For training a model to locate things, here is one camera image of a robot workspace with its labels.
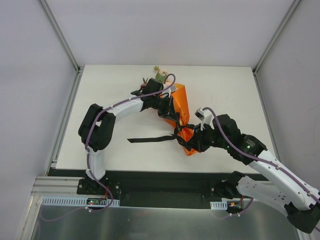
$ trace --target gray floor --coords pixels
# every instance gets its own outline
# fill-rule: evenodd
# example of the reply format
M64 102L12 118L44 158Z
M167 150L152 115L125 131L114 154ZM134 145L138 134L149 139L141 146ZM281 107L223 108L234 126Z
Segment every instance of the gray floor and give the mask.
M42 206L46 219L74 207ZM225 211L159 208L80 209L54 222L40 221L35 240L298 240L296 229L273 208L254 202L241 217L217 218Z

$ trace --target black strap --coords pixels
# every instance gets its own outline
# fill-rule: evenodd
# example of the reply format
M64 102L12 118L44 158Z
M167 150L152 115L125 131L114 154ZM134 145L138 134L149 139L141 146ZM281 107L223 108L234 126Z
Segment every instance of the black strap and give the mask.
M146 138L128 138L130 143L157 143L168 140L175 140L177 137L174 134L170 136L159 136L159 137L146 137Z

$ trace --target table surface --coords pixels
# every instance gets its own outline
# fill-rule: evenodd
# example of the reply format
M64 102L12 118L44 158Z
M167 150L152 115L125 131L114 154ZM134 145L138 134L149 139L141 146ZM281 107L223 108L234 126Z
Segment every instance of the table surface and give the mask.
M155 76L152 65L86 65L58 156L57 169L85 170L86 152L78 135L84 116L93 103L108 107L140 88L143 78ZM228 114L242 133L262 141L274 152L265 115L250 67L160 66L184 84L190 124L200 120L194 112L211 107L217 115ZM227 151L211 147L187 156L176 140L129 143L129 138L152 138L173 133L173 127L147 109L119 121L105 149L105 169L119 171L257 173L234 160Z

